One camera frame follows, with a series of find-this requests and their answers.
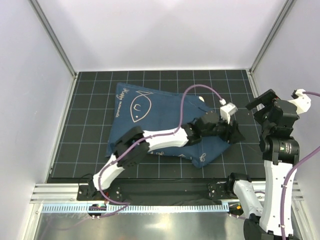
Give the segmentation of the dark blue embroidered pillowcase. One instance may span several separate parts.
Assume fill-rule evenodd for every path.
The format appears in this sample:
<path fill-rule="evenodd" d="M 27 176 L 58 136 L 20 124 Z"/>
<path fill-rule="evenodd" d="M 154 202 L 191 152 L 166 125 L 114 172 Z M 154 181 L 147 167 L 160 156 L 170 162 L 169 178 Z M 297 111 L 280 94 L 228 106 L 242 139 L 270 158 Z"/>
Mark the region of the dark blue embroidered pillowcase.
<path fill-rule="evenodd" d="M 114 119 L 105 157 L 115 148 L 115 142 L 130 129 L 140 126 L 146 131 L 162 131 L 178 126 L 180 117 L 189 123 L 202 117 L 210 108 L 196 95 L 181 94 L 119 82 L 115 88 Z M 204 137 L 198 144 L 167 147 L 152 151 L 153 155 L 181 157 L 202 168 L 218 158 L 231 144 L 219 137 Z"/>

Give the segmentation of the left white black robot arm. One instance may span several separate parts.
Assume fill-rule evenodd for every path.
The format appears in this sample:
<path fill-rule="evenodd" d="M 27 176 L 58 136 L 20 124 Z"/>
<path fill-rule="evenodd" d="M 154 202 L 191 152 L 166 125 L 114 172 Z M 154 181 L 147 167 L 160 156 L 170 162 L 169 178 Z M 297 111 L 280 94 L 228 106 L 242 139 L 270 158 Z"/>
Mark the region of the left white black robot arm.
<path fill-rule="evenodd" d="M 87 195 L 97 201 L 103 199 L 118 175 L 154 150 L 189 147 L 206 137 L 218 137 L 228 144 L 245 140 L 237 121 L 224 119 L 213 111 L 173 129 L 147 131 L 140 126 L 133 127 L 115 142 L 107 163 L 90 178 Z"/>

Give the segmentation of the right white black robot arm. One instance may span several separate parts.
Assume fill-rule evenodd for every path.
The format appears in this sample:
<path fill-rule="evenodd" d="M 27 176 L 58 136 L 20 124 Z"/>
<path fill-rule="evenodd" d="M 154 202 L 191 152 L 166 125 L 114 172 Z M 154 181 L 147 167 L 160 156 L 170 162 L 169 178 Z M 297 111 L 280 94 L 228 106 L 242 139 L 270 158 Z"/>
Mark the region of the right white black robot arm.
<path fill-rule="evenodd" d="M 292 226 L 292 191 L 296 167 L 300 159 L 299 143 L 291 136 L 299 115 L 308 111 L 310 99 L 302 89 L 291 100 L 280 99 L 269 89 L 245 107 L 252 110 L 261 126 L 259 147 L 265 170 L 264 203 L 258 200 L 248 175 L 231 173 L 225 185 L 230 198 L 238 198 L 245 220 L 246 240 L 296 240 Z"/>

